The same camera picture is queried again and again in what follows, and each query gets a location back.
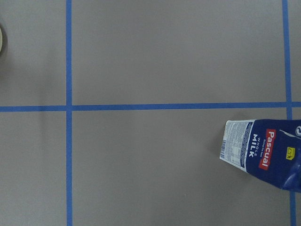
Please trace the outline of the beige round object at edge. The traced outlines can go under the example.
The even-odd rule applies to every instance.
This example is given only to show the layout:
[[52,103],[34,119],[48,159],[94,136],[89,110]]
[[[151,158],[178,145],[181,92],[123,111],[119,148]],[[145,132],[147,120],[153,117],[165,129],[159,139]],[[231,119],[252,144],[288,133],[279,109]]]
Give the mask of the beige round object at edge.
[[5,30],[2,27],[2,25],[0,25],[0,55],[2,55],[3,52],[5,51],[6,42],[7,42],[7,37],[5,34]]

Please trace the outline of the blue Pascual milk carton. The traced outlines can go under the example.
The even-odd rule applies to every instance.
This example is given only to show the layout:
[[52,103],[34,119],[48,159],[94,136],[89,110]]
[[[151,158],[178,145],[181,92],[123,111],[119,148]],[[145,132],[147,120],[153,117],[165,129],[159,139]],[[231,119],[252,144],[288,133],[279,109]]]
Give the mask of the blue Pascual milk carton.
[[301,191],[301,121],[227,121],[220,159],[277,188]]

